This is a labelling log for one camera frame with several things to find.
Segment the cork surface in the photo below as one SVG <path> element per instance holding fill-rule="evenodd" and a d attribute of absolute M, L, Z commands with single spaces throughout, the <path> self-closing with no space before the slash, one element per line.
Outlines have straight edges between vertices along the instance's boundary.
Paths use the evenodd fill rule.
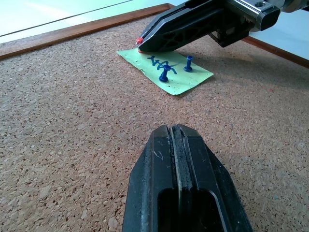
<path fill-rule="evenodd" d="M 152 18 L 0 61 L 0 231 L 121 231 L 152 130 L 199 131 L 254 231 L 309 231 L 309 70 L 210 37 L 181 49 L 215 75 L 180 96 L 117 50 Z"/>

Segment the red tip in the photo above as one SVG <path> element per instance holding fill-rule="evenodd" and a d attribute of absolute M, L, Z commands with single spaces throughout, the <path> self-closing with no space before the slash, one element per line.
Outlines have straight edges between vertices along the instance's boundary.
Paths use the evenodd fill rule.
<path fill-rule="evenodd" d="M 143 42 L 143 38 L 142 37 L 137 38 L 136 44 L 141 44 L 142 42 Z"/>

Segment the green sticky note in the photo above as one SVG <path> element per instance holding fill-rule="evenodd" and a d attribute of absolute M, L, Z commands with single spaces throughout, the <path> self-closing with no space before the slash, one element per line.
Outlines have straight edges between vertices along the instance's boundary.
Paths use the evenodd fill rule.
<path fill-rule="evenodd" d="M 197 86 L 213 75 L 213 73 L 191 63 L 192 71 L 186 72 L 187 58 L 177 52 L 142 54 L 137 48 L 118 51 L 126 61 L 141 70 L 152 82 L 172 95 L 178 95 Z M 168 71 L 167 82 L 161 82 L 159 76 L 164 70 L 163 65 L 172 67 Z"/>

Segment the blue ink scribble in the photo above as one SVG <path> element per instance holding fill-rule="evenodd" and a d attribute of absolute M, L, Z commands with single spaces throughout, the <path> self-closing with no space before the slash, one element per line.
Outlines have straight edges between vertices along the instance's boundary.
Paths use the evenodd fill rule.
<path fill-rule="evenodd" d="M 154 59 L 155 59 L 155 56 L 148 57 L 147 59 L 150 59 L 150 60 L 151 60 L 153 66 L 155 66 L 156 64 L 159 64 L 158 67 L 156 68 L 157 70 L 160 70 L 161 68 L 163 69 L 163 68 L 164 68 L 164 67 L 163 67 L 164 65 L 168 65 L 168 64 L 169 64 L 168 61 L 163 61 L 163 62 L 160 63 L 160 61 L 159 61 L 158 59 L 154 60 Z"/>

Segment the white surface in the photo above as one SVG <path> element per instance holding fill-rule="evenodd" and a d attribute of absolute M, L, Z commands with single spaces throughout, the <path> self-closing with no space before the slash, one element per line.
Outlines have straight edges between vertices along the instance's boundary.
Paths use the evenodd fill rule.
<path fill-rule="evenodd" d="M 15 3 L 16 2 L 22 2 L 23 0 L 12 0 Z M 80 16 L 75 16 L 73 18 L 61 20 L 58 22 L 54 22 L 51 24 L 43 25 L 37 28 L 33 29 L 28 29 L 25 31 L 17 32 L 11 35 L 3 36 L 0 37 L 0 43 L 12 41 L 12 40 L 17 40 L 33 35 L 38 35 L 42 34 L 45 32 L 57 30 L 57 29 L 62 29 L 74 25 L 78 25 L 81 23 L 86 23 L 114 15 L 119 15 L 123 14 L 126 12 L 138 10 L 138 9 L 143 9 L 146 7 L 154 6 L 154 5 L 159 5 L 162 3 L 169 2 L 173 5 L 179 5 L 185 0 L 133 0 L 130 2 L 122 3 L 116 6 L 108 7 L 105 9 L 97 10 L 94 12 L 86 13 Z M 28 2 L 38 4 L 42 2 L 50 2 L 50 0 L 29 0 Z M 97 9 L 100 7 L 103 7 L 103 5 L 99 5 L 99 3 L 103 3 L 103 5 L 108 5 L 107 0 L 54 0 L 53 2 L 53 7 L 57 8 L 59 12 L 82 12 L 84 9 L 84 12 L 87 12 L 89 10 Z M 1 5 L 6 5 L 7 1 L 1 2 Z M 15 11 L 12 13 L 12 11 L 9 12 L 8 7 L 6 8 L 6 20 L 2 20 L 0 22 L 11 22 L 11 20 L 14 21 L 14 23 L 22 22 L 23 20 L 27 21 L 32 21 L 33 24 L 42 24 L 43 20 L 45 22 L 47 21 L 47 18 L 44 18 L 44 15 L 46 12 L 41 11 L 40 15 L 43 17 L 43 19 L 40 19 L 39 17 L 30 17 L 29 12 L 22 12 L 25 11 L 22 9 L 20 6 L 15 6 Z M 6 25 L 6 27 L 1 26 L 0 27 L 0 34 L 4 34 L 3 32 L 6 30 L 8 31 L 7 28 L 13 28 L 14 25 Z M 278 47 L 280 49 L 283 49 L 285 51 L 288 51 L 290 53 L 296 54 L 300 57 L 303 57 L 305 59 L 309 59 L 309 12 L 299 10 L 294 13 L 282 13 L 279 17 L 278 22 L 276 25 L 273 27 L 265 30 L 265 31 L 260 31 L 260 32 L 253 32 L 250 34 L 252 37 L 259 39 L 263 42 L 266 42 L 268 44 L 271 44 L 275 47 Z"/>
<path fill-rule="evenodd" d="M 251 37 L 309 59 L 309 12 L 281 13 L 278 22 L 264 31 L 251 32 Z"/>

